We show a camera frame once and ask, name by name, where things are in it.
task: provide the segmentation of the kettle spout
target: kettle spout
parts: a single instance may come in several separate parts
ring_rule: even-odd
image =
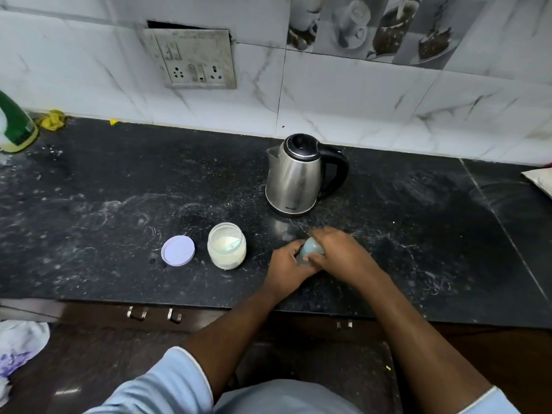
[[[280,159],[278,158],[279,148],[280,146],[277,145],[275,147],[267,149],[269,169],[272,168],[272,166],[274,166],[275,164],[278,164],[280,162]]]

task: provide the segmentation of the forearm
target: forearm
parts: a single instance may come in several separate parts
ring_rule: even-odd
[[[362,276],[359,291],[429,413],[457,413],[491,384],[410,304],[383,271]]]
[[[183,348],[196,359],[209,380],[215,402],[262,323],[279,299],[261,289],[187,339]]]

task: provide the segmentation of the white marble tile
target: white marble tile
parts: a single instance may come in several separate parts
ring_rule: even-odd
[[[6,2],[8,7],[35,12],[83,16],[99,20],[109,19],[104,0],[6,0]]]
[[[287,51],[276,135],[390,148],[438,73]]]
[[[237,89],[169,89],[137,34],[119,28],[149,115],[155,124],[274,136],[285,49],[232,47]]]
[[[550,86],[444,71],[391,148],[544,164],[551,120]]]
[[[285,48],[291,0],[110,0],[115,20],[132,17],[229,29],[240,43]]]
[[[493,0],[445,70],[552,84],[552,0]]]
[[[0,87],[22,107],[151,122],[114,27],[0,12]]]

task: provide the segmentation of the stainless steel kettle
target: stainless steel kettle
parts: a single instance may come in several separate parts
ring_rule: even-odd
[[[272,207],[286,216],[306,214],[317,199],[341,186],[349,173],[349,162],[340,150],[305,133],[288,136],[280,146],[268,148],[267,153],[269,171],[264,192]],[[321,189],[326,164],[335,164],[337,171]]]

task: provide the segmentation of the shirt sleeve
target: shirt sleeve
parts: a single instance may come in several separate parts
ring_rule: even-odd
[[[203,369],[180,347],[170,348],[144,375],[123,383],[85,414],[212,413],[212,391]]]
[[[514,405],[508,401],[506,395],[493,386],[486,393],[481,395],[471,405],[460,411],[459,414],[520,414]]]

